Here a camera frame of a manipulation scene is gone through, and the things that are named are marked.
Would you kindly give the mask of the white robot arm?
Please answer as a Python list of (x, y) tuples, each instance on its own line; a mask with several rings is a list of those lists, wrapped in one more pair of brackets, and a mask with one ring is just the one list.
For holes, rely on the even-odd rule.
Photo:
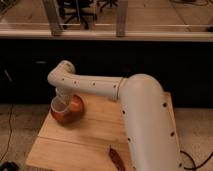
[(77, 75), (74, 65), (63, 60), (47, 80), (56, 91), (51, 102), (56, 121), (72, 122), (83, 113), (79, 92), (106, 96), (121, 104), (134, 171), (183, 171), (176, 127), (162, 86), (154, 77)]

